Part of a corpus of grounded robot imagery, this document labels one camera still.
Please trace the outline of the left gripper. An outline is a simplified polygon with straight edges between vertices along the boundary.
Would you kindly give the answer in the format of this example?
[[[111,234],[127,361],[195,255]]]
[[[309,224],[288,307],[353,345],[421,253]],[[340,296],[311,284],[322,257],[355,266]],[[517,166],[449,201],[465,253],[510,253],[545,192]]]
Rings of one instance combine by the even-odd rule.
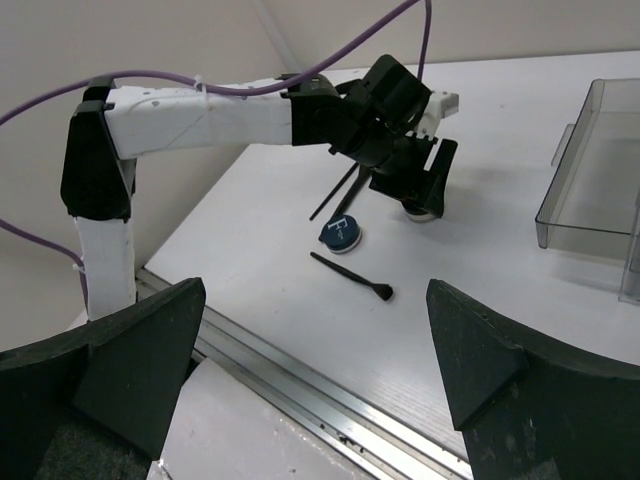
[[[332,145],[340,153],[371,170],[369,188],[403,205],[404,209],[430,212],[441,218],[445,209],[446,184],[458,149],[454,140],[443,139],[429,170],[425,165],[438,138],[416,134],[365,135],[348,146]]]

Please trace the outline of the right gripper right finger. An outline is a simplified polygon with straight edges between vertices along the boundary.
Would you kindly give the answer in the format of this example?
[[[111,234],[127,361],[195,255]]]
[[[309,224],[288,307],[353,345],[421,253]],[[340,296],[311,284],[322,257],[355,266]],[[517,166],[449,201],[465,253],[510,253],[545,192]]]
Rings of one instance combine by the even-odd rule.
[[[554,339],[442,280],[430,280],[426,305],[474,478],[638,478],[638,366]]]

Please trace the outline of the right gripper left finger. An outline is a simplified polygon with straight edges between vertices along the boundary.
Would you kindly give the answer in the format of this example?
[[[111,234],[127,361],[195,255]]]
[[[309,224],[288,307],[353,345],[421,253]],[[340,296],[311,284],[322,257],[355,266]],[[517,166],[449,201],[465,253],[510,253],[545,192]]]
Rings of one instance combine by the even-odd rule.
[[[190,278],[1,354],[4,479],[144,479],[164,448],[205,306]]]

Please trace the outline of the black lid cosmetic jar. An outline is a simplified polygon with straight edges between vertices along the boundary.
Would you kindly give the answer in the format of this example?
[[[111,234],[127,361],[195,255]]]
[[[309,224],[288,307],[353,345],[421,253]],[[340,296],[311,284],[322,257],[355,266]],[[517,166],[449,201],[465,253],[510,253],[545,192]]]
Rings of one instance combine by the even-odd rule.
[[[404,212],[407,218],[414,223],[427,223],[437,219],[436,215],[422,210],[405,209]]]

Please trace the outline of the clear acrylic makeup organizer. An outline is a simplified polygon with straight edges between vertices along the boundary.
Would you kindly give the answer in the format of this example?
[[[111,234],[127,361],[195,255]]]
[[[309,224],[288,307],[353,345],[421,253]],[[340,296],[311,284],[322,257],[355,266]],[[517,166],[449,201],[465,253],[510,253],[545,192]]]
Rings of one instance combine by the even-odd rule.
[[[631,304],[639,303],[640,285],[640,246],[639,246],[639,197],[636,197],[636,208],[633,217],[632,231],[628,246],[627,258],[623,271],[618,300]]]

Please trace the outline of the clear organizer drawer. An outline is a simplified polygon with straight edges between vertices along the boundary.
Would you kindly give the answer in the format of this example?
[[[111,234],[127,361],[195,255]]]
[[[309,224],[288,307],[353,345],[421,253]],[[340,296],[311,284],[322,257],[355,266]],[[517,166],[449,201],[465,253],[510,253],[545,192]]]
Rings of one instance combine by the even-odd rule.
[[[594,80],[552,165],[535,217],[538,246],[624,257],[639,192],[639,80]]]

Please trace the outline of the black powder brush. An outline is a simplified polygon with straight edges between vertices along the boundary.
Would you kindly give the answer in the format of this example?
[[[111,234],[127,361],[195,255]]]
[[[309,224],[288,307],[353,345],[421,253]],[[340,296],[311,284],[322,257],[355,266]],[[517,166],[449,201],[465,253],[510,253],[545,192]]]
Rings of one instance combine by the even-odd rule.
[[[356,180],[339,202],[338,206],[332,214],[332,218],[343,215],[347,212],[347,210],[349,209],[357,195],[360,193],[360,191],[364,188],[370,177],[371,170],[367,167],[360,166]]]

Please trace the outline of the thin black eyeliner pencil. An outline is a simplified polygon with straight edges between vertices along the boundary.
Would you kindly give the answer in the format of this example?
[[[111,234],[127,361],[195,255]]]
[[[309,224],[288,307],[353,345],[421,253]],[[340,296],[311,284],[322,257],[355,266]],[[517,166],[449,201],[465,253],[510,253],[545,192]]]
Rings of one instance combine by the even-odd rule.
[[[347,172],[340,178],[340,180],[336,183],[336,185],[329,191],[326,197],[320,202],[320,204],[316,207],[313,213],[309,217],[309,221],[313,221],[318,214],[325,208],[325,206],[332,200],[332,198],[338,193],[338,191],[342,188],[342,186],[346,183],[347,180],[353,175],[353,173],[357,170],[357,164],[352,164]]]

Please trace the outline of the blue lid compact jar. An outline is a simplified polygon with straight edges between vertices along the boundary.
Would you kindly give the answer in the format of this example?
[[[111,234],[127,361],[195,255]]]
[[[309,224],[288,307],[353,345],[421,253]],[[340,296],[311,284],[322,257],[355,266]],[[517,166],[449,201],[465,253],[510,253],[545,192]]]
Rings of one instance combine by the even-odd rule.
[[[322,228],[319,241],[336,255],[356,248],[362,240],[363,230],[351,215],[341,214],[331,218]]]

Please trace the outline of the aluminium front rail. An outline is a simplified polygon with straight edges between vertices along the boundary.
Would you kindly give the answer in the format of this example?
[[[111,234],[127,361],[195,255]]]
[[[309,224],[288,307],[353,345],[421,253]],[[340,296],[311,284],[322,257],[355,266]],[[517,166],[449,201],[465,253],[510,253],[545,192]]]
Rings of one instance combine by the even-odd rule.
[[[321,266],[202,273],[197,352],[377,479],[468,479],[424,303]]]

